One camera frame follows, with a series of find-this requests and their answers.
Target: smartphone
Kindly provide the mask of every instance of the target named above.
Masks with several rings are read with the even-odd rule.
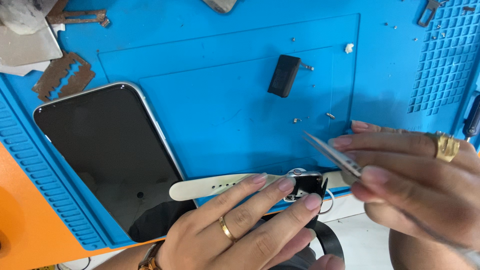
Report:
[[[167,234],[192,201],[174,201],[182,173],[145,101],[120,82],[47,102],[35,123],[119,226],[136,242]]]

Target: screwdriver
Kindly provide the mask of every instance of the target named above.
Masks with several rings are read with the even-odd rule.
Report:
[[[465,126],[463,127],[463,134],[465,140],[468,142],[470,138],[478,135],[480,132],[480,95],[473,100],[472,108],[468,114],[468,118],[465,120]]]

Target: gold ring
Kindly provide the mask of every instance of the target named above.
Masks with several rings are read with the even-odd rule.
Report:
[[[218,222],[220,223],[220,226],[222,226],[222,230],[223,232],[227,235],[227,237],[234,243],[236,243],[238,241],[237,238],[235,238],[231,233],[230,231],[228,230],[227,226],[225,225],[225,220],[223,220],[223,217],[220,217],[218,219]]]
[[[452,159],[458,154],[460,149],[460,142],[455,140],[452,135],[448,135],[445,132],[437,131],[433,133],[425,133],[426,136],[432,138],[436,144],[435,157],[439,160],[451,162]]]

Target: hand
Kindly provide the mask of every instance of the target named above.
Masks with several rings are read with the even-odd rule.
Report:
[[[281,178],[246,202],[245,197],[265,185],[266,174],[244,179],[204,205],[187,212],[172,226],[156,261],[163,270],[268,269],[302,250],[314,237],[304,226],[320,211],[318,194],[309,194],[245,235],[295,185],[292,177]],[[218,219],[224,217],[233,242]],[[335,256],[321,257],[310,269],[343,270]]]
[[[435,144],[423,133],[360,121],[352,121],[352,130],[329,143],[365,166],[352,193],[374,222],[432,239],[401,209],[446,240],[480,250],[480,159],[470,143],[461,140],[459,153],[445,162],[434,158]]]

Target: phone frame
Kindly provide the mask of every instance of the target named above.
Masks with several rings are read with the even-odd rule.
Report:
[[[159,136],[159,138],[161,139],[161,142],[163,144],[163,146],[165,147],[165,149],[167,150],[168,152],[168,155],[169,157],[171,158],[171,160],[173,161],[173,164],[175,165],[175,168],[177,170],[177,172],[179,173],[182,181],[185,181],[185,176],[183,175],[183,172],[182,170],[180,169],[180,166],[177,162],[177,159],[175,158],[175,156],[173,155],[173,152],[170,148],[170,146],[168,145],[168,142],[167,142],[167,139],[165,138],[165,135],[163,134],[163,131],[162,129],[160,128],[160,125],[158,124],[158,121],[155,119],[155,116],[152,112],[152,110],[150,109],[150,106],[148,105],[148,103],[146,102],[146,96],[143,94],[142,90],[140,89],[139,86],[137,86],[136,84],[132,83],[132,82],[127,82],[127,81],[119,81],[119,82],[114,82],[114,83],[110,83],[110,84],[107,84],[107,85],[103,85],[103,86],[99,86],[99,87],[95,87],[95,88],[92,88],[92,89],[89,89],[89,90],[85,90],[85,91],[82,91],[82,92],[79,92],[79,93],[76,93],[76,94],[72,94],[72,95],[69,95],[69,96],[66,96],[66,97],[62,97],[62,98],[57,98],[55,100],[52,100],[52,101],[48,101],[48,102],[45,102],[43,104],[41,104],[40,106],[36,107],[35,110],[33,111],[32,113],[32,118],[35,122],[35,118],[34,118],[34,114],[35,112],[38,110],[38,109],[41,109],[42,107],[44,106],[47,106],[47,105],[51,105],[51,104],[55,104],[55,103],[58,103],[58,102],[61,102],[61,101],[64,101],[64,100],[67,100],[67,99],[71,99],[71,98],[74,98],[74,97],[77,97],[77,96],[81,96],[81,95],[85,95],[85,94],[88,94],[88,93],[91,93],[91,92],[95,92],[95,91],[100,91],[100,90],[103,90],[105,88],[108,88],[108,87],[112,87],[112,86],[116,86],[116,85],[128,85],[130,86],[131,88],[133,88],[138,96],[140,97],[140,100],[142,101],[142,105],[143,107],[146,109],[147,111],[147,114],[148,114],[148,117],[151,121],[151,124],[155,127],[156,129],[156,133],[157,135]],[[47,140],[49,142],[50,139],[49,137],[44,134],[44,136],[47,138]]]

